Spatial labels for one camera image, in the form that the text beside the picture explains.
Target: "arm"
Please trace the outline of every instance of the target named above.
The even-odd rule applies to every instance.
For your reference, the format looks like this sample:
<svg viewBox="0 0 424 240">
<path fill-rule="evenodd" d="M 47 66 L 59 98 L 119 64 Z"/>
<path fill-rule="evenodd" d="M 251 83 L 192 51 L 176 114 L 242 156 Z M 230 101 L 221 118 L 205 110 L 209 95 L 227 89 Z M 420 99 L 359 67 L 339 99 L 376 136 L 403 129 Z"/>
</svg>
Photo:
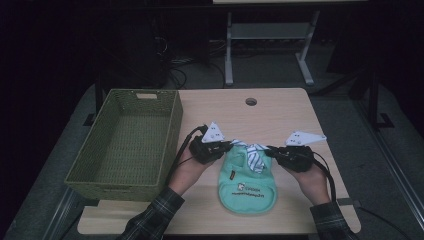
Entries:
<svg viewBox="0 0 424 240">
<path fill-rule="evenodd" d="M 298 181 L 303 194 L 314 205 L 310 208 L 320 239 L 358 239 L 350 230 L 340 208 L 328 195 L 327 178 L 315 164 L 307 172 L 286 169 Z"/>
<path fill-rule="evenodd" d="M 192 158 L 186 148 L 179 163 Z M 125 231 L 117 240 L 157 239 L 162 238 L 169 222 L 184 203 L 181 197 L 197 180 L 211 163 L 201 164 L 195 159 L 181 163 L 175 169 L 168 186 L 152 201 L 147 209 L 130 219 Z"/>
</svg>

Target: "printed logo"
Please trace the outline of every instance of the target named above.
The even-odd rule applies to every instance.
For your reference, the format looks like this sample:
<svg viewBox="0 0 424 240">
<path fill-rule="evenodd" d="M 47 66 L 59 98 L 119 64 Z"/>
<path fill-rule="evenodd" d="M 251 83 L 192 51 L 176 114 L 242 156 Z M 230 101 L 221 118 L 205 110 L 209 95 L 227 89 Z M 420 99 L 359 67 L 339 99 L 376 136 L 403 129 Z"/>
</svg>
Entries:
<svg viewBox="0 0 424 240">
<path fill-rule="evenodd" d="M 240 192 L 233 192 L 232 194 L 233 195 L 246 195 L 246 196 L 250 196 L 250 197 L 260 197 L 260 198 L 265 197 L 263 194 L 258 193 L 258 192 L 261 191 L 259 188 L 253 188 L 253 187 L 246 186 L 245 183 L 238 183 L 237 190 L 240 191 Z"/>
<path fill-rule="evenodd" d="M 238 184 L 238 187 L 237 187 L 237 190 L 243 191 L 244 187 L 245 187 L 245 184 L 244 183 L 239 183 Z"/>
</svg>

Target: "hole in table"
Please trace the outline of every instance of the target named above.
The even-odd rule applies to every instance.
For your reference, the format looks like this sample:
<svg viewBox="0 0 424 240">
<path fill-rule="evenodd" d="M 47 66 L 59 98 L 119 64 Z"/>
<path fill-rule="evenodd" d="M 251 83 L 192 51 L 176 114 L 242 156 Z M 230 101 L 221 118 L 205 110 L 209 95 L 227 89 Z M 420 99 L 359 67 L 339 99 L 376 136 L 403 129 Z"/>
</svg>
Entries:
<svg viewBox="0 0 424 240">
<path fill-rule="evenodd" d="M 249 106 L 255 106 L 258 101 L 254 98 L 246 98 L 246 104 Z"/>
</svg>

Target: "hand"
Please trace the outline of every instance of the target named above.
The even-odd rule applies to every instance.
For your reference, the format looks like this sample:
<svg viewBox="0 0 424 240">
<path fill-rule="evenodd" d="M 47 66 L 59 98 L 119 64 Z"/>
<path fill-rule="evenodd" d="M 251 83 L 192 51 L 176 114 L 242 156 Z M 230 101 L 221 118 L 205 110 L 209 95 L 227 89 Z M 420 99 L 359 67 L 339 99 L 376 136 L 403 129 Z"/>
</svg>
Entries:
<svg viewBox="0 0 424 240">
<path fill-rule="evenodd" d="M 305 194 L 313 205 L 330 202 L 327 190 L 327 177 L 318 166 L 312 164 L 311 169 L 307 172 L 300 173 L 290 169 L 286 170 L 297 180 L 303 194 Z"/>
<path fill-rule="evenodd" d="M 184 150 L 178 163 L 180 165 L 175 169 L 168 186 L 180 196 L 193 186 L 202 173 L 213 164 L 213 162 L 207 164 L 199 163 L 193 157 L 188 147 Z"/>
</svg>

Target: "table leg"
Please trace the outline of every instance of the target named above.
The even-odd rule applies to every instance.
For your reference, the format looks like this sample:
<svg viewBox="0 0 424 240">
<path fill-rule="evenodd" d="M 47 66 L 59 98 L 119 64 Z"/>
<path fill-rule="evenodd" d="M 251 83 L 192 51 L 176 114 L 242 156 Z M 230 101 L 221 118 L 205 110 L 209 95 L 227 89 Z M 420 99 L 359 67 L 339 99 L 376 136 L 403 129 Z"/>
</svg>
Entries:
<svg viewBox="0 0 424 240">
<path fill-rule="evenodd" d="M 311 73 L 309 72 L 309 68 L 306 65 L 305 59 L 306 54 L 308 53 L 309 46 L 311 45 L 312 37 L 314 36 L 315 27 L 318 21 L 319 11 L 315 11 L 312 16 L 312 20 L 309 24 L 308 31 L 306 33 L 305 45 L 301 52 L 296 53 L 297 63 L 299 64 L 300 71 L 302 71 L 303 78 L 305 79 L 306 85 L 313 86 L 314 80 L 312 79 Z"/>
<path fill-rule="evenodd" d="M 225 56 L 225 84 L 232 86 L 233 81 L 233 65 L 231 63 L 231 12 L 228 13 L 227 22 L 227 54 Z"/>
</svg>

